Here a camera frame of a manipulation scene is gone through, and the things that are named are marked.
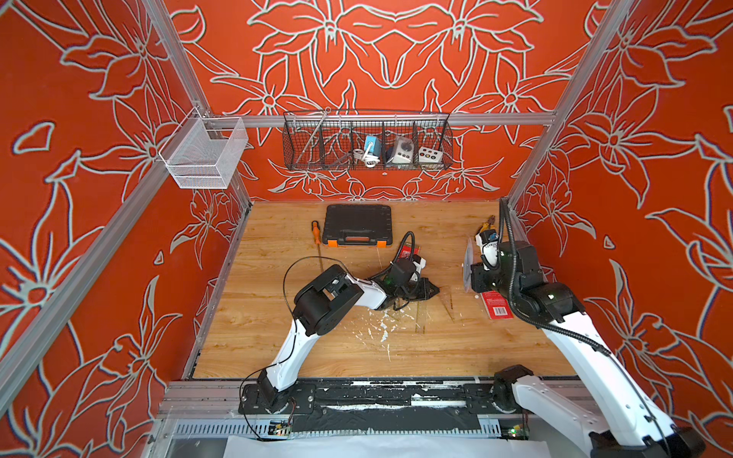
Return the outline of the clear triangle ruler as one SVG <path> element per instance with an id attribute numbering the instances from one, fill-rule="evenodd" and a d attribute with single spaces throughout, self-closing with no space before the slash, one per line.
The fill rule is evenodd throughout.
<path id="1" fill-rule="evenodd" d="M 386 317 L 391 319 L 398 319 L 401 311 L 408 307 L 412 301 L 405 298 L 389 298 L 384 307 L 383 312 Z"/>
<path id="2" fill-rule="evenodd" d="M 450 321 L 453 323 L 454 318 L 454 304 L 452 303 L 452 288 L 450 286 L 441 286 L 440 293 L 438 294 L 441 305 L 443 305 Z"/>

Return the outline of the red ruler set package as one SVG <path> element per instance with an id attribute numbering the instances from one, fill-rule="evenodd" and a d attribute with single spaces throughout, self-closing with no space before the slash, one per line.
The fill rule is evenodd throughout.
<path id="1" fill-rule="evenodd" d="M 420 247 L 412 247 L 410 244 L 403 245 L 399 250 L 399 259 L 410 259 L 414 255 L 419 254 Z"/>
<path id="2" fill-rule="evenodd" d="M 481 293 L 480 299 L 491 320 L 511 320 L 513 318 L 511 307 L 509 307 L 506 299 L 498 292 L 490 291 Z"/>
<path id="3" fill-rule="evenodd" d="M 471 266 L 475 263 L 475 258 L 473 257 L 474 253 L 475 240 L 472 238 L 467 238 L 467 244 L 462 263 L 462 280 L 464 291 L 466 293 L 469 293 L 473 290 L 473 288 L 471 287 Z"/>

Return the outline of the clear straight ruler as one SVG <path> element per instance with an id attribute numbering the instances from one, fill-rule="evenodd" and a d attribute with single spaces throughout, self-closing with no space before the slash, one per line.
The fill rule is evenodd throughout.
<path id="1" fill-rule="evenodd" d="M 418 302 L 415 306 L 415 315 L 414 315 L 414 322 L 415 322 L 415 328 L 414 332 L 416 334 L 425 334 L 426 333 L 426 326 L 428 322 L 428 304 L 426 302 Z"/>

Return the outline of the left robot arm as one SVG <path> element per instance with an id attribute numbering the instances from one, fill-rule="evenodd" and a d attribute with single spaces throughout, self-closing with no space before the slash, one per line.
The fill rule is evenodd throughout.
<path id="1" fill-rule="evenodd" d="M 265 404 L 273 406 L 286 398 L 317 341 L 339 326 L 351 309 L 399 310 L 437 296 L 440 288 L 422 275 L 424 263 L 419 256 L 399 259 L 367 279 L 335 263 L 298 291 L 287 337 L 273 362 L 258 374 L 257 388 Z"/>

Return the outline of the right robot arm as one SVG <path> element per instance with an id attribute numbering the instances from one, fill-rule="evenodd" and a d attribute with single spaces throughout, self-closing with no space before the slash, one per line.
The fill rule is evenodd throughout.
<path id="1" fill-rule="evenodd" d="M 700 457 L 702 436 L 680 427 L 633 380 L 599 336 L 573 291 L 547 282 L 536 248 L 515 238 L 507 198 L 496 219 L 475 236 L 480 260 L 470 267 L 471 289 L 498 293 L 515 318 L 541 330 L 574 368 L 601 414 L 515 364 L 494 374 L 492 403 L 503 413 L 528 410 L 589 457 Z"/>

